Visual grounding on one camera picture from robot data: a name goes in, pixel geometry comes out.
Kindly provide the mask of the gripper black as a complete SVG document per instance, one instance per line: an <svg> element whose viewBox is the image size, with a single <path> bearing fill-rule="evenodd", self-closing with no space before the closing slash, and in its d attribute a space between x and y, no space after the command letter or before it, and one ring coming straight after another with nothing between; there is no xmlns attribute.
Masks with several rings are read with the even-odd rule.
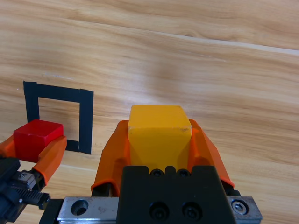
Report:
<svg viewBox="0 0 299 224"><path fill-rule="evenodd" d="M44 210L50 196L42 189L60 166L67 146L66 136L51 141L38 155L30 171L20 171L19 159L14 158L14 136L0 144L0 222L15 222L30 204Z"/></svg>

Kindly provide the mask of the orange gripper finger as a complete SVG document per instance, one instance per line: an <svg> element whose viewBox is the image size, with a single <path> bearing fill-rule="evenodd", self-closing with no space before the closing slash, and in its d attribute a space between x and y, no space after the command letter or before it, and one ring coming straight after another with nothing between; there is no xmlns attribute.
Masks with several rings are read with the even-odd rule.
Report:
<svg viewBox="0 0 299 224"><path fill-rule="evenodd" d="M91 186L92 196L119 196L123 168L130 165L128 120L120 121L104 149Z"/></svg>
<svg viewBox="0 0 299 224"><path fill-rule="evenodd" d="M230 180L220 154L213 142L204 133L198 123L191 119L192 136L188 155L188 171L194 166L215 167L227 196L240 196L235 184Z"/></svg>

